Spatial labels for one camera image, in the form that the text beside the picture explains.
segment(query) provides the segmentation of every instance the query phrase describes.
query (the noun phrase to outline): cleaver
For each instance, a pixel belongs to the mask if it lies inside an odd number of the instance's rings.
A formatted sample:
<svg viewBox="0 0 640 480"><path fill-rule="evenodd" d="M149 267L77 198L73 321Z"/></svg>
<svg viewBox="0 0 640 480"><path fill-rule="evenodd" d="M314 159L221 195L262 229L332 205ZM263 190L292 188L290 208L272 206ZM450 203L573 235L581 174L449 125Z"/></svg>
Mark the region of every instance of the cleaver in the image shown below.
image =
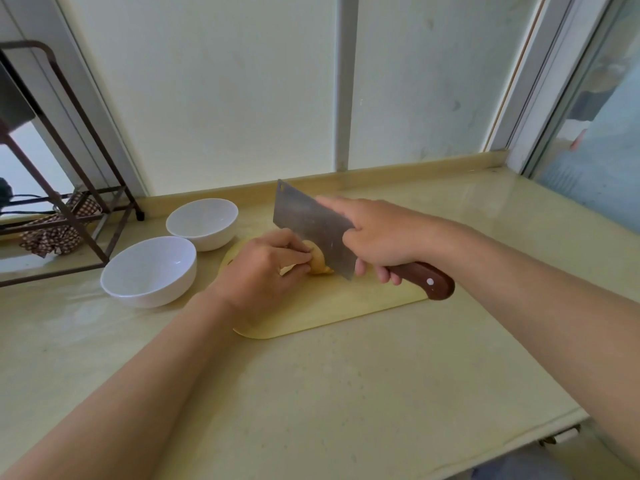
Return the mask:
<svg viewBox="0 0 640 480"><path fill-rule="evenodd" d="M356 255L342 242L342 235L354 228L346 217L327 209L316 199L278 180L273 223L281 229L289 228L302 240L314 242L324 254L324 262L336 273L352 279ZM388 266L389 271L420 286L430 299L450 297L456 284L448 274L423 262Z"/></svg>

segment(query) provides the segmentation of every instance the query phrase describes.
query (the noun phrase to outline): bowl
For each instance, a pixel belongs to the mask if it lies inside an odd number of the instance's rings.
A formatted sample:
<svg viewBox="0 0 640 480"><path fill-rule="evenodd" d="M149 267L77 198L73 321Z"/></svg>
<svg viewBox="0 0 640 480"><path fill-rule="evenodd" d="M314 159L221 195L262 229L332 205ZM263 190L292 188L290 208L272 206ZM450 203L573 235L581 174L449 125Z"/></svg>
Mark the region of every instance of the bowl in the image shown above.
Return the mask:
<svg viewBox="0 0 640 480"><path fill-rule="evenodd" d="M196 248L181 237L154 237L117 254L102 270L100 285L125 305L152 308L171 303L193 284Z"/></svg>
<svg viewBox="0 0 640 480"><path fill-rule="evenodd" d="M190 240L198 251L212 251L231 241L236 234L236 204L222 198L205 198L175 209L166 220L166 229Z"/></svg>

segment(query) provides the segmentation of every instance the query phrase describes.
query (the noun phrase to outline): beige countertop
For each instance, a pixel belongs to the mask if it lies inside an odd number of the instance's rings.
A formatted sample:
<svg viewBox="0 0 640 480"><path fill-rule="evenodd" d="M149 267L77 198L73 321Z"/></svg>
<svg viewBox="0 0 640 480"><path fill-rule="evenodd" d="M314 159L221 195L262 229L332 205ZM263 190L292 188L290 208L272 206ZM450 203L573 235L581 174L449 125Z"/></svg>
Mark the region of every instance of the beige countertop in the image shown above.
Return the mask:
<svg viewBox="0 0 640 480"><path fill-rule="evenodd" d="M639 236L507 169L345 194L462 221L640 299ZM267 230L271 212L270 203L242 208L238 234ZM165 233L164 219L131 223L118 249ZM200 255L193 290L213 277L223 254ZM69 256L87 258L85 250ZM0 278L2 263L41 266L33 259L0 260ZM99 277L96 270L0 289L0 470L186 299L156 310L125 308L101 291ZM159 478L441 479L586 418L460 288L440 303L237 341L200 383Z"/></svg>

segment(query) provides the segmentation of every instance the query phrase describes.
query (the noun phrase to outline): wooden handle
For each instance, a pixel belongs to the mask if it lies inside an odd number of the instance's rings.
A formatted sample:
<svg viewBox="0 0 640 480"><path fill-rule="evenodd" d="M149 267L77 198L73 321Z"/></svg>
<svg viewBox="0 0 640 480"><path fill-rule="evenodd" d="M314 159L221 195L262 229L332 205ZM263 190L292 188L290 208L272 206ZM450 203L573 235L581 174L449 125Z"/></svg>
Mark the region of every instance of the wooden handle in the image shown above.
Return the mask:
<svg viewBox="0 0 640 480"><path fill-rule="evenodd" d="M456 282L437 267L425 262L411 262L399 266L388 266L388 270L402 279L420 286L429 299L447 299L456 289Z"/></svg>

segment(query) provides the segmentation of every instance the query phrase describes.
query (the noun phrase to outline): checkered cloth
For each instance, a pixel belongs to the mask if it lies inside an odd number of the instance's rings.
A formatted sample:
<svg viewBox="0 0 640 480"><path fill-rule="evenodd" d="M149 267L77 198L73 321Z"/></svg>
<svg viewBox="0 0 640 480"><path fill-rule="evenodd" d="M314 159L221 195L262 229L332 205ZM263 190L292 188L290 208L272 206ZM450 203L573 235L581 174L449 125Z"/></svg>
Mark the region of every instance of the checkered cloth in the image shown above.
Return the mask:
<svg viewBox="0 0 640 480"><path fill-rule="evenodd" d="M76 203L82 197L82 192L76 192L67 201L67 207L73 209ZM59 209L51 217L43 217L32 224L42 224L45 222L63 221L65 217L60 213ZM100 213L100 206L88 197L79 209L76 209L76 217L92 216ZM44 258L49 253L57 255L69 254L75 251L82 243L82 238L78 231L70 225L50 227L48 229L39 229L23 232L20 234L20 247L26 249Z"/></svg>

